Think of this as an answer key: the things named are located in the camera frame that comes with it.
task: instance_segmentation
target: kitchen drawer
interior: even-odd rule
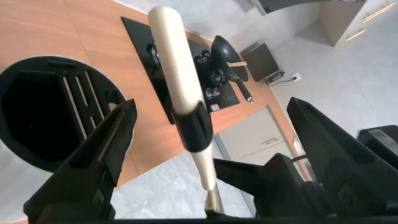
[[[232,160],[285,141],[268,107],[232,125],[219,135]]]
[[[272,157],[274,157],[275,154],[281,153],[285,156],[288,156],[290,158],[294,158],[295,156],[293,155],[292,150],[290,149],[290,146],[287,142],[282,142],[279,144],[276,144],[275,146],[268,147],[266,149],[260,150],[258,152],[255,152],[253,154],[250,154],[248,156],[242,157],[240,159],[237,159],[237,162],[244,162],[247,164],[255,164],[255,165],[260,165],[263,166],[265,165]],[[298,162],[294,162],[294,166],[296,167],[298,173],[303,179],[306,179],[302,168],[300,167]]]

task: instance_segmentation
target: black pan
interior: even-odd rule
[[[241,58],[235,49],[221,36],[216,36],[211,45],[211,57],[214,60],[215,64],[221,69],[224,73],[224,76],[238,84],[239,89],[241,90],[243,97],[250,103],[253,103],[253,97],[251,96],[249,90],[244,86],[243,82],[249,80],[248,73],[246,72],[245,67],[234,67],[230,68],[227,62],[241,62]]]

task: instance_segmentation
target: pan handle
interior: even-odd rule
[[[253,97],[251,96],[249,90],[244,86],[242,80],[235,80],[236,84],[238,84],[239,89],[242,92],[243,97],[250,103],[253,103]]]

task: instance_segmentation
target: black rubber grip band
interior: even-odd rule
[[[189,114],[179,115],[173,110],[175,125],[181,141],[189,152],[200,152],[213,140],[213,125],[203,102]]]

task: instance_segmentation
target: wooden countertop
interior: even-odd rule
[[[111,0],[0,1],[0,70],[34,55],[62,55],[101,70],[126,98],[135,99],[138,119],[134,141],[119,185],[183,151],[177,129],[163,111],[121,16],[148,24],[147,15]],[[211,44],[189,32],[187,36]],[[294,130],[271,88],[251,77],[245,85],[254,104],[246,102],[232,83],[241,103],[211,114],[215,133],[269,106],[293,149]]]

